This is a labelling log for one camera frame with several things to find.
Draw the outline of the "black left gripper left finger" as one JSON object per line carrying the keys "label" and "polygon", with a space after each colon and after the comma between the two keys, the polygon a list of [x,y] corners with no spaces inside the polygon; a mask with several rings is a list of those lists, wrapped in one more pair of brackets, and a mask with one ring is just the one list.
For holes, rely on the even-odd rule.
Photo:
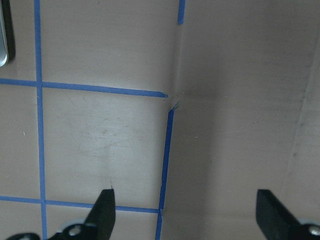
{"label": "black left gripper left finger", "polygon": [[56,232],[51,240],[109,240],[116,221],[115,192],[104,189],[82,223]]}

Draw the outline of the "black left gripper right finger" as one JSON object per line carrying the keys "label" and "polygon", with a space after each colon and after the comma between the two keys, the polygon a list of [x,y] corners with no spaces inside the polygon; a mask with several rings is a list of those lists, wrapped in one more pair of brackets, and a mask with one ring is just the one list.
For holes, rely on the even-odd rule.
{"label": "black left gripper right finger", "polygon": [[300,222],[270,191],[258,189],[255,219],[267,240],[318,240],[320,225]]}

